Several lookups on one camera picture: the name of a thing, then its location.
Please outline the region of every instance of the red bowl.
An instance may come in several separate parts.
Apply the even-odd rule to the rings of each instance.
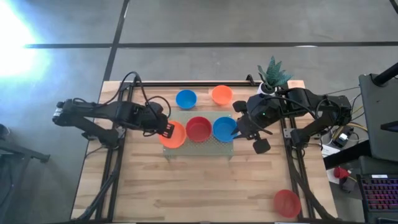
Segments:
[[[185,126],[187,136],[194,142],[206,141],[211,135],[211,123],[204,117],[191,118]]]
[[[274,208],[283,217],[294,218],[301,211],[301,202],[291,190],[280,190],[275,194]]]

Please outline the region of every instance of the orange bowl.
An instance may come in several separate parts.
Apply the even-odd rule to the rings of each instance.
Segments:
[[[232,89],[228,86],[216,86],[211,92],[211,97],[218,105],[227,105],[232,100]]]
[[[185,142],[187,133],[185,132],[184,126],[177,121],[169,121],[170,124],[174,124],[174,130],[171,138],[165,138],[159,135],[159,141],[167,148],[176,149]]]

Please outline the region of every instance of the blue bowl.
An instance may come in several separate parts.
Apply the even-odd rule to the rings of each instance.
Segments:
[[[192,90],[182,90],[175,97],[175,101],[182,109],[189,110],[197,103],[197,95]]]
[[[213,135],[221,142],[231,142],[236,134],[231,133],[236,128],[236,121],[230,117],[220,117],[213,123]]]

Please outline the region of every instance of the keyboard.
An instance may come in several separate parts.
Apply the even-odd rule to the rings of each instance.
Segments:
[[[364,212],[398,212],[398,175],[358,176]]]

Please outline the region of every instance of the potted plant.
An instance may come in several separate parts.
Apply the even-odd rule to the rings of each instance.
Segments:
[[[262,83],[257,90],[257,94],[262,93],[274,95],[277,86],[287,83],[287,81],[293,77],[293,75],[285,74],[285,70],[279,71],[281,65],[282,62],[275,64],[275,58],[272,56],[267,72],[264,72],[260,65],[257,66],[262,80]]]

